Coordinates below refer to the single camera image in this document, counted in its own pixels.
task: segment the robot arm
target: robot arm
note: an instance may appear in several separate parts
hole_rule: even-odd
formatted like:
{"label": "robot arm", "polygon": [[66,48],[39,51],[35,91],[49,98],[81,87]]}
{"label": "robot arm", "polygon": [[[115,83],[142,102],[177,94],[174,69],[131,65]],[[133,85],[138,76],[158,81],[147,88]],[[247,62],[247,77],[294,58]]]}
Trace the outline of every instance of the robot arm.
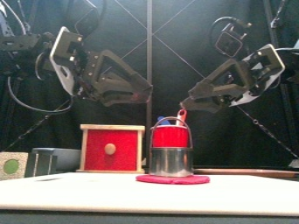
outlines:
{"label": "robot arm", "polygon": [[267,91],[285,70],[275,48],[266,45],[242,61],[225,62],[190,90],[182,107],[217,113],[226,107],[249,103]]}

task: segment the pink pad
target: pink pad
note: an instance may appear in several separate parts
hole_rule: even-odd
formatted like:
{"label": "pink pad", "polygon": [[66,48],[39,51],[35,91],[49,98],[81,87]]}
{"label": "pink pad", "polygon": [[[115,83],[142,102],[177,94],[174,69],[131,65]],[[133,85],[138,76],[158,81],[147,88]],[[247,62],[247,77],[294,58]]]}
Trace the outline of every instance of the pink pad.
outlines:
{"label": "pink pad", "polygon": [[209,176],[194,176],[194,175],[183,178],[170,178],[155,175],[139,175],[135,177],[135,179],[137,181],[155,184],[167,184],[167,185],[198,185],[211,182],[211,178]]}

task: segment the red box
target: red box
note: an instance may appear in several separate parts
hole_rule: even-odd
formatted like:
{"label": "red box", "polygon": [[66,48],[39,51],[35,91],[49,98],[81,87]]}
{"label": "red box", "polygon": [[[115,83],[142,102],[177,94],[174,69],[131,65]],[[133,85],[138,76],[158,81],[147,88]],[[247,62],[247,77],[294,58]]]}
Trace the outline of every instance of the red box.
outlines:
{"label": "red box", "polygon": [[143,172],[145,126],[82,124],[81,171]]}

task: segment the black curtain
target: black curtain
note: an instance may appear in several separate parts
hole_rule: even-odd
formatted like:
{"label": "black curtain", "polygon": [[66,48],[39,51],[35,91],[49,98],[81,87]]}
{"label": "black curtain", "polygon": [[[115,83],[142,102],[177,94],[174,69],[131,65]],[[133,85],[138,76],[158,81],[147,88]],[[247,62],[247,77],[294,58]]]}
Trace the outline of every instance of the black curtain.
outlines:
{"label": "black curtain", "polygon": [[[22,1],[29,19],[34,13],[34,2]],[[69,26],[74,30],[74,24],[69,20],[69,15],[74,11],[69,9],[69,2],[41,0],[33,20],[34,33],[51,32],[58,35],[62,26]],[[91,2],[103,11],[103,1]],[[273,12],[277,13],[281,1],[270,2]],[[10,4],[18,12],[17,1],[10,1]],[[298,2],[290,0],[288,5],[290,13],[285,14],[285,25],[277,30],[284,47],[293,47],[299,37],[296,9]],[[154,0],[153,126],[158,116],[177,116],[181,101],[189,96],[189,90],[229,59],[210,46],[210,28],[214,21],[222,17],[239,18],[253,24],[246,38],[247,50],[241,57],[271,43],[263,1]],[[10,22],[15,33],[21,32],[18,23],[13,19]],[[109,0],[99,28],[86,39],[86,48],[98,52],[111,50],[146,77],[147,27],[146,0]],[[0,79],[3,150],[45,118],[45,115],[15,104],[7,93],[7,77],[0,75]],[[293,89],[290,100],[297,121],[298,86],[290,86]],[[29,74],[21,81],[18,97],[43,109],[57,109],[70,98],[55,76],[41,81],[34,74]],[[98,101],[75,99],[71,111],[49,117],[39,128],[7,150],[31,151],[35,147],[81,149],[82,124],[146,125],[146,116],[145,104],[118,104],[105,107]],[[186,122],[191,128],[194,164],[198,166],[274,167],[288,166],[294,159],[280,143],[281,141],[292,150],[298,150],[292,145],[290,135],[297,133],[289,131],[285,97],[280,87],[269,89],[251,103],[225,108],[217,114],[189,111]],[[261,129],[261,125],[277,139]]]}

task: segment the cable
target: cable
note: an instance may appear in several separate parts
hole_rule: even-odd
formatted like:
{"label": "cable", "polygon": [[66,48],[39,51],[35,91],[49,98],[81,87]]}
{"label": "cable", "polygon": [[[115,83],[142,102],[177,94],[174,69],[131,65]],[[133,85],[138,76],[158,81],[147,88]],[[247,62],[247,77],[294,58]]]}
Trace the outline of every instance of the cable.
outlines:
{"label": "cable", "polygon": [[14,90],[13,90],[13,86],[11,86],[11,77],[7,78],[7,86],[9,86],[9,93],[11,95],[11,97],[14,98],[14,100],[18,102],[18,104],[21,104],[23,107],[34,110],[34,111],[38,111],[38,112],[42,112],[47,115],[61,115],[61,114],[65,114],[67,113],[70,110],[71,110],[71,106],[73,106],[73,103],[74,103],[74,96],[70,98],[70,105],[67,108],[65,109],[57,109],[57,110],[45,110],[45,109],[39,109],[39,108],[34,108],[31,107],[30,105],[25,104],[15,96],[15,93],[14,93]]}
{"label": "cable", "polygon": [[17,19],[17,21],[18,21],[21,27],[22,27],[23,35],[26,35],[26,29],[25,29],[25,24],[23,24],[22,19],[18,17],[18,15],[17,15],[14,9],[11,8],[11,6],[10,6],[10,4],[6,2],[6,0],[2,0],[2,1],[3,1],[5,6],[7,7],[7,9],[13,12],[13,14],[14,14],[14,16],[15,16],[15,19]]}
{"label": "cable", "polygon": [[[241,27],[243,30],[245,30],[245,34],[246,35],[246,30],[247,28],[251,27],[251,23],[245,23],[242,20],[239,20],[238,18],[235,17],[221,17],[219,19],[217,19],[217,21],[213,23],[211,25],[211,28],[210,28],[210,34],[209,34],[209,38],[210,38],[210,46],[213,48],[217,48],[215,45],[214,45],[214,39],[213,39],[213,32],[215,30],[215,27],[219,25],[219,23],[222,23],[223,21],[227,21],[230,24],[234,24],[234,25],[238,25],[238,27]],[[218,52],[222,54],[222,55],[227,55],[225,52],[221,52],[219,49],[217,48]]]}

